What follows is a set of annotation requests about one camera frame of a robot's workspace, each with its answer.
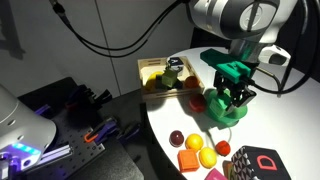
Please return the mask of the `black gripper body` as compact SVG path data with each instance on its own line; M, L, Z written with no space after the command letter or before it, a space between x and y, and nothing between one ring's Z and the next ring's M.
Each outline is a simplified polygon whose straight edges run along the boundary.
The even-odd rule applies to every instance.
M226 90L229 91L229 96L230 96L230 92L233 90L241 91L244 89L249 89L248 88L249 81L250 81L250 78L245 77L245 76L241 76L240 81L235 83L232 80L228 79L226 75L223 75L220 72L216 72L215 77L214 77L214 83L215 82L223 82L224 83L224 85L226 86L225 91Z

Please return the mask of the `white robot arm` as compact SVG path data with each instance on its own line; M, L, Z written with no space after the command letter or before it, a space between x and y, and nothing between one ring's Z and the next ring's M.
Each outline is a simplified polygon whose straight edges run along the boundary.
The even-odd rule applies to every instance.
M255 93L248 89L252 65L276 40L297 0L176 0L168 14L184 3L190 21L198 28L232 42L227 54L209 49L201 59L217 71L214 86L218 111L228 115L248 104ZM0 86L0 156L16 172L38 165L57 132L55 123L35 114Z

